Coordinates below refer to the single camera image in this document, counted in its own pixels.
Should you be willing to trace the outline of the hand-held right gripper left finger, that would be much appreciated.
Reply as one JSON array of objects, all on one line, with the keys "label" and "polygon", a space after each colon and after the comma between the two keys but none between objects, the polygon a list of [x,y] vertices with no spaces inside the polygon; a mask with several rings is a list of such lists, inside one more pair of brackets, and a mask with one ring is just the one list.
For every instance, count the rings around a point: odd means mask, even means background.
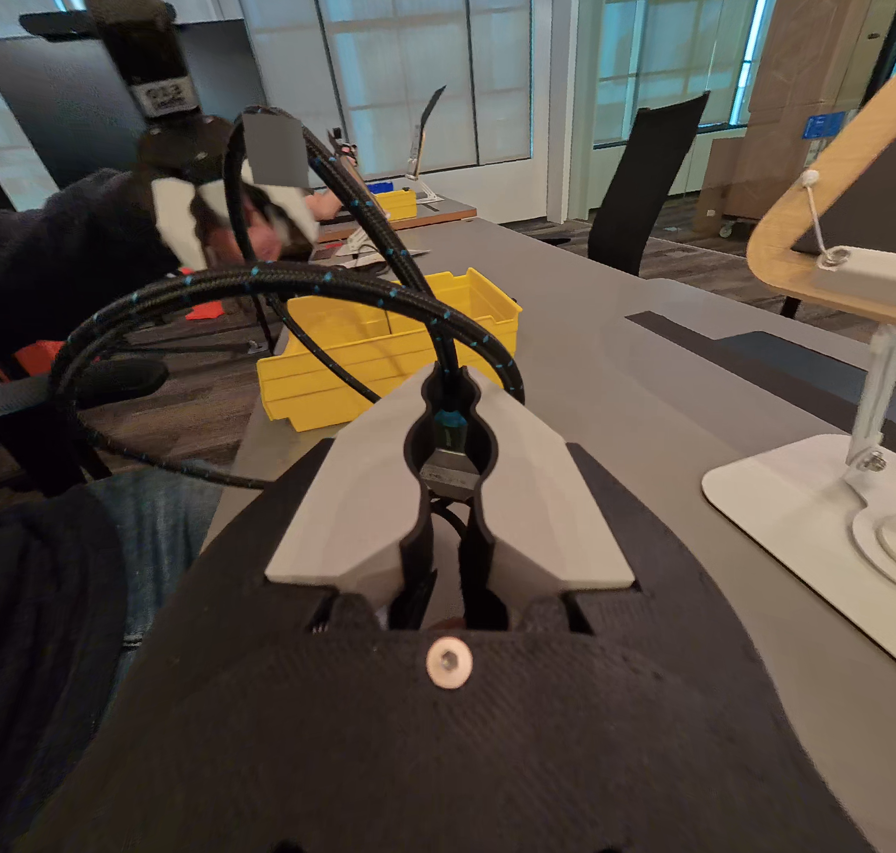
[{"label": "hand-held right gripper left finger", "polygon": [[430,493],[442,371],[427,366],[336,434],[266,568],[267,580],[357,594],[418,629],[434,589]]}]

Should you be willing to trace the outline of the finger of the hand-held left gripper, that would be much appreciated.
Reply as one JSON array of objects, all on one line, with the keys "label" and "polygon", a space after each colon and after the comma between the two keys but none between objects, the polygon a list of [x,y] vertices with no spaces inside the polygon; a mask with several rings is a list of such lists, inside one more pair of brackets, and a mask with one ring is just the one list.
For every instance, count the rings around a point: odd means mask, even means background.
[{"label": "finger of the hand-held left gripper", "polygon": [[155,227],[164,245],[174,254],[180,267],[191,272],[208,269],[203,243],[197,236],[193,203],[202,191],[187,180],[173,176],[151,181]]},{"label": "finger of the hand-held left gripper", "polygon": [[273,227],[283,252],[315,250],[320,224],[308,204],[304,189],[256,184],[249,161],[242,163],[241,180],[245,197]]}]

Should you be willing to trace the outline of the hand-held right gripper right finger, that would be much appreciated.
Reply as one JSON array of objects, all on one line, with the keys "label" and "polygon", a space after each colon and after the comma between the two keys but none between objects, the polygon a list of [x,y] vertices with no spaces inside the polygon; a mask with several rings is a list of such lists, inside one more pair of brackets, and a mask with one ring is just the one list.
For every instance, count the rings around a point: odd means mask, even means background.
[{"label": "hand-held right gripper right finger", "polygon": [[635,576],[565,439],[483,375],[463,378],[478,477],[458,551],[465,625],[506,630],[534,601]]}]

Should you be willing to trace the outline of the yellow plastic bin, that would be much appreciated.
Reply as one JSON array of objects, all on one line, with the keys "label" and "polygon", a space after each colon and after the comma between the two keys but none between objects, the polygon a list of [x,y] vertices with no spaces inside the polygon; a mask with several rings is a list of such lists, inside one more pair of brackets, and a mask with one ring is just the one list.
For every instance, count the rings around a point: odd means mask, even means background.
[{"label": "yellow plastic bin", "polygon": [[[495,332],[509,354],[515,354],[522,307],[507,293],[474,268],[426,279],[436,299]],[[410,318],[311,297],[291,299],[287,309],[338,366],[379,397],[435,361],[429,335]],[[256,371],[267,418],[286,420],[299,433],[351,422],[371,406],[291,333],[283,353],[259,360]]]},{"label": "yellow plastic bin", "polygon": [[417,193],[409,188],[391,188],[373,191],[373,197],[386,218],[396,224],[418,217]]}]

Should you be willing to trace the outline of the dark monitor with wooden back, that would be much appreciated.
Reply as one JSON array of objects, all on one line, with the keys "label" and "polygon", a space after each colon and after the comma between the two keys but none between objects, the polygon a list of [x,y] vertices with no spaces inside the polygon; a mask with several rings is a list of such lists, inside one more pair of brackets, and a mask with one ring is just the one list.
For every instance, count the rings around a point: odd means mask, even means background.
[{"label": "dark monitor with wooden back", "polygon": [[895,80],[882,86],[762,218],[747,264],[770,289],[894,324]]}]

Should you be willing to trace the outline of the large black television screen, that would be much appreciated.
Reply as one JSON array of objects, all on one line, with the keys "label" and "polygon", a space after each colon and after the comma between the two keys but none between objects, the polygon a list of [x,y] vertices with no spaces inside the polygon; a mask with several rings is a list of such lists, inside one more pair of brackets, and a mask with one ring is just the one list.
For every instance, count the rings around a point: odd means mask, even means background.
[{"label": "large black television screen", "polygon": [[[179,23],[205,113],[233,119],[267,102],[242,20]],[[102,168],[129,170],[144,120],[98,41],[2,41],[2,97],[58,187]]]}]

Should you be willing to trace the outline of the tilted black panel on stand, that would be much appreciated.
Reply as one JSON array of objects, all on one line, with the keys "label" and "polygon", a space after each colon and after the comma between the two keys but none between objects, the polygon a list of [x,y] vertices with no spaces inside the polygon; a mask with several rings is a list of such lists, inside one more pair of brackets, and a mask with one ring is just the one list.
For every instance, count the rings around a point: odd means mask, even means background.
[{"label": "tilted black panel on stand", "polygon": [[417,204],[426,207],[442,201],[442,197],[437,195],[429,184],[421,178],[421,161],[427,137],[427,122],[444,91],[445,86],[443,85],[433,92],[420,116],[420,120],[412,134],[409,159],[405,171],[405,178],[417,186],[415,188],[417,190]]}]

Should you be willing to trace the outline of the person's blue jeans leg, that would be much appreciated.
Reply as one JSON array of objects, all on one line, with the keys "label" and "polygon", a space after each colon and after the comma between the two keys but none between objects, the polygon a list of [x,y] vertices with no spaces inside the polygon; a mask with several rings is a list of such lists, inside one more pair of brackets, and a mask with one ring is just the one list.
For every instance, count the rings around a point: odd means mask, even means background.
[{"label": "person's blue jeans leg", "polygon": [[222,488],[198,478],[141,468],[87,487],[114,525],[126,580],[123,649],[136,650],[199,556]]}]

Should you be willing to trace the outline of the orange floor object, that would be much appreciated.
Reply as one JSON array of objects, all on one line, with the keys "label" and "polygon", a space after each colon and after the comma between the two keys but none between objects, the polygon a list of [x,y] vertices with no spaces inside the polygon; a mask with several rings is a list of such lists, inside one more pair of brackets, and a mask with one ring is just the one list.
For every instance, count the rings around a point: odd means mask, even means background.
[{"label": "orange floor object", "polygon": [[[221,301],[212,301],[192,308],[178,317],[184,321],[203,322],[217,320],[226,314]],[[65,340],[38,340],[2,357],[2,376],[6,380],[34,377],[48,373]]]}]

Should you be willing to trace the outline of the black office chair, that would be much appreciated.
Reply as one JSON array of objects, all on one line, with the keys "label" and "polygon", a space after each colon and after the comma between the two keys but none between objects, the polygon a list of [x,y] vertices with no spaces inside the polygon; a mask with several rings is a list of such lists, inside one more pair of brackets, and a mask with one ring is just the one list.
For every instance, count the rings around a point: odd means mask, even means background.
[{"label": "black office chair", "polygon": [[588,234],[592,262],[638,276],[644,248],[678,175],[711,94],[640,108]]}]

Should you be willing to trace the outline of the brown cardboard box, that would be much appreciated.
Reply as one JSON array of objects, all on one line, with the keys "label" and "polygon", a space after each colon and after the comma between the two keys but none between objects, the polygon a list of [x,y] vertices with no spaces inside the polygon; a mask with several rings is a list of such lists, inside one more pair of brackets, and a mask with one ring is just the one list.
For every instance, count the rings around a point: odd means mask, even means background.
[{"label": "brown cardboard box", "polygon": [[766,214],[855,115],[894,0],[775,0],[744,133],[713,142],[693,216],[710,237]]}]

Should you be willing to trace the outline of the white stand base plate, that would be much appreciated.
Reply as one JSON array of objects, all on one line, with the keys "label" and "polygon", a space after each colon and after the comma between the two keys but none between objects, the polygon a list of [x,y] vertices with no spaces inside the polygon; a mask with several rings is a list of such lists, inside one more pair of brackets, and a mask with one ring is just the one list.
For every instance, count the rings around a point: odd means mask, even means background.
[{"label": "white stand base plate", "polygon": [[818,434],[706,473],[711,505],[895,656],[895,455],[883,444],[895,332],[880,323],[850,436]]}]

